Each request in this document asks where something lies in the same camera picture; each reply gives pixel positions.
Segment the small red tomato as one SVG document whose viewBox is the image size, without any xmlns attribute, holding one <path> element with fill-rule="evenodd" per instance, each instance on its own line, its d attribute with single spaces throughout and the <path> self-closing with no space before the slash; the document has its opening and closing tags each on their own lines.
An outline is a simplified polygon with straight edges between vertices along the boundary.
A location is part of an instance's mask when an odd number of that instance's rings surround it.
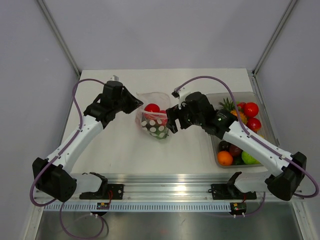
<svg viewBox="0 0 320 240">
<path fill-rule="evenodd" d="M 168 122 L 167 113 L 165 110 L 160 110 L 159 113 L 156 115 L 157 123 L 161 126 L 166 126 Z"/>
</svg>

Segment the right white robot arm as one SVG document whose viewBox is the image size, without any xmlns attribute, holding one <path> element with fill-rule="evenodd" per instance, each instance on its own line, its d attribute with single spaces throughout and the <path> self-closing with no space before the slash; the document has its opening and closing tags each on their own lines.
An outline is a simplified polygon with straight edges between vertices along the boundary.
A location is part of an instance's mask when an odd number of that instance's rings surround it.
<svg viewBox="0 0 320 240">
<path fill-rule="evenodd" d="M 207 96 L 199 91 L 173 92 L 172 95 L 179 100 L 177 105 L 166 110 L 166 126 L 172 133 L 179 128 L 199 126 L 207 134 L 239 147 L 267 169 L 265 172 L 235 173 L 226 189 L 230 197 L 269 191 L 280 200 L 291 200 L 305 177 L 307 158 L 303 153 L 292 154 L 273 145 L 243 125 L 241 119 L 227 109 L 214 109 Z"/>
</svg>

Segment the clear dotted zip bag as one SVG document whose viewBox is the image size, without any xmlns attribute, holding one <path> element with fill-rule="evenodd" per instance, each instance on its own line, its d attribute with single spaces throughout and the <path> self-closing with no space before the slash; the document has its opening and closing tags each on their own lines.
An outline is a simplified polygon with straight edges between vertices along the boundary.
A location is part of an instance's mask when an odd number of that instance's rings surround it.
<svg viewBox="0 0 320 240">
<path fill-rule="evenodd" d="M 140 106 L 136 112 L 135 122 L 142 132 L 151 136 L 150 135 L 151 128 L 158 128 L 163 125 L 160 125 L 157 122 L 156 115 L 158 114 L 158 112 L 145 113 L 144 108 L 148 104 L 157 104 L 160 107 L 160 110 L 166 111 L 171 105 L 170 97 L 163 92 L 147 92 L 147 93 L 137 92 L 136 96 L 139 100 L 143 102 L 143 105 Z"/>
</svg>

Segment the green bell pepper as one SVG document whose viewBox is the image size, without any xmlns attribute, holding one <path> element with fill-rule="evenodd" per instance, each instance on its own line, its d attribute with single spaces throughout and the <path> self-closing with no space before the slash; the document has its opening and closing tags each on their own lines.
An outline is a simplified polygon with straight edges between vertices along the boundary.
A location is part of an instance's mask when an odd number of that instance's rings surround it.
<svg viewBox="0 0 320 240">
<path fill-rule="evenodd" d="M 164 126 L 152 127 L 149 134 L 157 140 L 164 140 L 169 135 L 168 129 Z"/>
</svg>

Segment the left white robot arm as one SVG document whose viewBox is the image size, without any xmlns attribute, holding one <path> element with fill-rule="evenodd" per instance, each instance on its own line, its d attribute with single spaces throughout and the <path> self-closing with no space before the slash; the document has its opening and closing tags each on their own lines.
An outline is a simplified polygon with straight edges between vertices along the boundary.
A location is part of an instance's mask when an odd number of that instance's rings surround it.
<svg viewBox="0 0 320 240">
<path fill-rule="evenodd" d="M 90 200 L 103 199 L 109 195 L 108 179 L 101 174 L 90 172 L 79 177 L 71 176 L 71 171 L 90 142 L 113 121 L 116 114 L 130 114 L 143 105 L 119 81 L 109 80 L 103 84 L 103 91 L 85 111 L 78 110 L 79 124 L 71 135 L 45 159 L 38 157 L 32 163 L 34 181 L 29 198 L 36 202 L 34 190 L 51 196 L 54 201 L 67 202 L 74 194 L 81 194 Z"/>
</svg>

